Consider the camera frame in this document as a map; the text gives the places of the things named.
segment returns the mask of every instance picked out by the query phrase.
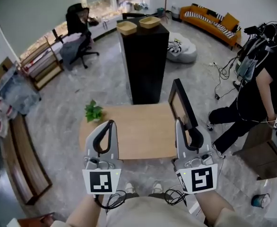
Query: office chair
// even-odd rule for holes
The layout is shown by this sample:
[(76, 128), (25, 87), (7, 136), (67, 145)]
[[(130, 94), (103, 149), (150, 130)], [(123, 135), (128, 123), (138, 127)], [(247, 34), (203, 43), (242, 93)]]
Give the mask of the office chair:
[(89, 46), (91, 42), (91, 32), (89, 31), (88, 24), (88, 15), (89, 8), (83, 8), (80, 3), (74, 4), (67, 9), (66, 21), (67, 21), (67, 29), (68, 35), (74, 33), (82, 33), (81, 36), (85, 36), (85, 41), (79, 46), (76, 57), (70, 61), (70, 64), (75, 62), (78, 58), (81, 58), (83, 66), (85, 69), (88, 68), (84, 63), (83, 56), (96, 54), (100, 55), (99, 52), (87, 52), (87, 50), (91, 50)]

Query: shoe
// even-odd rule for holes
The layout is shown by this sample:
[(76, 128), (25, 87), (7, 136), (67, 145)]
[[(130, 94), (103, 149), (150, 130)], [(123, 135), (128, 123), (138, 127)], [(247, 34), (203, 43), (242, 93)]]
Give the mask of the shoe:
[(154, 182), (152, 193), (163, 193), (163, 187), (159, 181)]
[(125, 192), (126, 193), (136, 193), (135, 188), (132, 185), (132, 183), (126, 183)]
[(220, 153), (220, 151), (218, 149), (216, 149), (216, 146), (214, 143), (212, 143), (212, 148), (215, 150), (216, 154), (218, 155), (219, 158), (221, 159), (225, 159), (225, 155)]
[(239, 91), (239, 89), (241, 87), (240, 84), (239, 85), (236, 84), (236, 81), (233, 81), (233, 86), (236, 88), (237, 91)]
[(210, 120), (209, 120), (209, 115), (210, 115), (211, 112), (208, 113), (208, 121), (207, 121), (207, 129), (209, 131), (213, 131), (214, 129), (214, 124), (210, 123)]

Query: orange sofa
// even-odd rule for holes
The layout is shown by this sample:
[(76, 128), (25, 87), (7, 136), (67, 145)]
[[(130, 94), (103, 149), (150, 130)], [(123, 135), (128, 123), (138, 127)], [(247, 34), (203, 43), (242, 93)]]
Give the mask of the orange sofa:
[(231, 46), (231, 49), (233, 49), (233, 46), (236, 45), (236, 43), (240, 43), (240, 39), (241, 39), (241, 31), (238, 30), (235, 33), (235, 36), (232, 38), (228, 38), (223, 32), (221, 32), (216, 26), (200, 19), (197, 17), (185, 17), (185, 13), (191, 11), (197, 14), (200, 14), (206, 18), (208, 18), (209, 20), (213, 21), (213, 22), (217, 22), (222, 24), (223, 26), (225, 26), (228, 30), (232, 30), (236, 25), (238, 25), (239, 21), (236, 20), (232, 15), (230, 15), (229, 13), (227, 13), (227, 15), (225, 17), (221, 16), (223, 18), (223, 20), (221, 21), (219, 18), (212, 16), (209, 13), (209, 9), (207, 8), (203, 8), (203, 7), (198, 7), (196, 5), (191, 5), (191, 6), (187, 6), (187, 7), (183, 7), (181, 8), (181, 12), (180, 12), (180, 19), (183, 21), (186, 21), (190, 24), (196, 25), (206, 31), (208, 31), (209, 33), (213, 34), (214, 36), (220, 38), (221, 40), (225, 41), (226, 43), (228, 43), (228, 45)]

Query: striped blanket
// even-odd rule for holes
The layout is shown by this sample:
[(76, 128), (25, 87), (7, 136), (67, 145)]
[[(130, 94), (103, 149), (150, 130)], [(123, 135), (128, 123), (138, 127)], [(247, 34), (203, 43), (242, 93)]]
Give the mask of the striped blanket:
[(235, 36), (235, 33), (230, 31), (230, 30), (227, 30), (224, 26), (222, 26), (221, 24), (219, 23), (216, 23), (216, 22), (213, 22), (211, 21), (210, 19), (200, 15), (200, 14), (197, 14), (197, 13), (193, 13), (193, 12), (186, 12), (185, 13), (185, 17), (197, 17), (197, 18), (200, 18), (210, 24), (213, 24), (215, 27), (217, 27), (221, 32), (223, 32), (225, 34), (225, 36), (227, 36), (229, 39), (231, 39), (232, 37)]

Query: person's hand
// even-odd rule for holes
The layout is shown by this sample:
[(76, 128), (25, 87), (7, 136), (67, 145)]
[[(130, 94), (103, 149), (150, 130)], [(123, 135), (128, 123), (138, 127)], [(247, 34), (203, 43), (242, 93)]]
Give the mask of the person's hand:
[(268, 124), (270, 124), (270, 125), (274, 125), (274, 123), (275, 123), (275, 119), (276, 119), (276, 117), (277, 117), (277, 114), (276, 113), (273, 113), (272, 115), (268, 115)]

